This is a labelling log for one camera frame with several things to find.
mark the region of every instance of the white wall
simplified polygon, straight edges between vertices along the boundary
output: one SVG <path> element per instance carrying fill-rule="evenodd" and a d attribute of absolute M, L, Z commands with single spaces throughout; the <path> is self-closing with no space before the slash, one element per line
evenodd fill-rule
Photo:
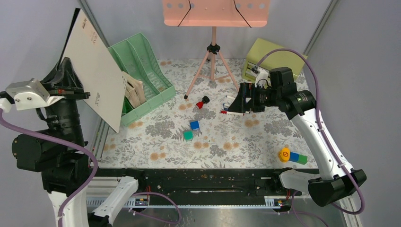
<path fill-rule="evenodd" d="M 42 79 L 58 61 L 79 4 L 75 0 L 0 0 L 0 90 L 11 82 Z M 82 128 L 91 143 L 98 118 L 79 103 Z M 32 130 L 46 129 L 34 110 L 5 113 L 10 123 Z M 0 126 L 0 226 L 53 227 L 52 205 L 40 173 L 17 169 L 11 143 L 19 133 Z"/>
<path fill-rule="evenodd" d="M 400 226 L 400 12 L 399 0 L 340 1 L 309 55 L 328 129 L 367 175 L 364 227 Z"/>
<path fill-rule="evenodd" d="M 142 32 L 157 58 L 191 59 L 203 58 L 210 44 L 210 27 L 166 26 L 161 0 L 87 1 L 110 45 Z M 245 58 L 258 37 L 303 52 L 329 3 L 271 0 L 267 26 L 219 27 L 217 43 L 226 58 Z"/>

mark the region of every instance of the floral pattern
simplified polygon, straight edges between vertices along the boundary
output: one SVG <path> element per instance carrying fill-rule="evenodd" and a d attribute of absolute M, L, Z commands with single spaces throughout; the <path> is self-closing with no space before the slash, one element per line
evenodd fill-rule
<path fill-rule="evenodd" d="M 278 108 L 269 107 L 262 113 L 245 116 L 219 113 L 223 103 L 236 96 L 229 78 L 211 81 L 198 78 L 184 99 L 201 60 L 159 61 L 164 75 L 174 84 L 177 95 L 120 133 L 109 130 L 100 167 L 138 168 L 316 168 L 312 153 L 299 130 Z M 227 63 L 238 83 L 243 59 Z M 201 74 L 207 75 L 210 63 Z M 218 78 L 227 74 L 217 60 Z M 307 89 L 303 75 L 297 79 L 298 90 Z M 202 109 L 195 104 L 203 96 L 210 102 Z M 183 132 L 190 130 L 189 122 L 198 120 L 200 130 L 193 131 L 193 140 L 186 141 Z M 308 156 L 308 163 L 280 162 L 278 152 L 283 147 Z"/>

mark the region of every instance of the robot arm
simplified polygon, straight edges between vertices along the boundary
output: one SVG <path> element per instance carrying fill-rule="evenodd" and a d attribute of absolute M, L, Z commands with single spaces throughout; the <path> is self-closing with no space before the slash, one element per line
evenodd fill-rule
<path fill-rule="evenodd" d="M 36 109 L 39 118 L 49 127 L 38 133 L 84 147 L 87 142 L 83 139 L 76 101 L 89 95 L 76 76 L 71 61 L 64 58 L 61 65 L 42 81 L 31 79 L 13 83 L 5 92 L 0 92 L 0 109 L 7 113 L 12 104 L 17 110 Z M 45 109 L 47 118 L 40 108 Z M 56 226 L 59 226 L 60 207 L 92 171 L 88 157 L 76 151 L 26 134 L 19 135 L 12 144 L 18 168 L 42 173 L 44 189 L 53 204 Z M 111 227 L 125 202 L 137 191 L 138 180 L 131 176 L 122 177 L 110 196 L 90 214 L 86 207 L 86 189 L 79 191 L 63 208 L 63 227 Z"/>
<path fill-rule="evenodd" d="M 264 69 L 256 71 L 257 78 L 268 75 Z M 319 175 L 302 173 L 293 169 L 284 169 L 279 179 L 281 186 L 311 195 L 319 206 L 326 206 L 334 201 L 351 195 L 355 191 L 352 182 L 343 171 L 344 166 L 360 186 L 366 175 L 363 170 L 354 170 L 326 128 L 319 129 L 316 119 L 316 100 L 307 91 L 297 91 L 292 70 L 283 67 L 270 71 L 270 83 L 241 83 L 238 96 L 228 111 L 245 113 L 246 111 L 263 112 L 266 106 L 277 106 L 288 119 L 300 130 L 308 144 L 320 171 Z M 324 130 L 330 144 L 342 164 L 339 164 L 329 150 L 320 130 Z"/>

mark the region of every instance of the plastic clip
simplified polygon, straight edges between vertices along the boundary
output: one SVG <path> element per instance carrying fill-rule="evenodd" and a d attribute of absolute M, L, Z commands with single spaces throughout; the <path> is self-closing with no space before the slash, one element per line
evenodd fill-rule
<path fill-rule="evenodd" d="M 61 216 L 57 216 L 56 217 L 56 221 L 59 221 L 60 219 L 62 219 L 64 217 L 64 213 L 63 213 L 63 215 L 61 215 Z"/>

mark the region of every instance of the yellow round object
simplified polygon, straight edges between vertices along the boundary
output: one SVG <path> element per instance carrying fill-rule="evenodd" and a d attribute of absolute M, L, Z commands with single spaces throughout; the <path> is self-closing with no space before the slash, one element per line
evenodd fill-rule
<path fill-rule="evenodd" d="M 289 160 L 290 150 L 288 148 L 283 148 L 279 152 L 279 159 L 281 162 L 287 162 Z"/>

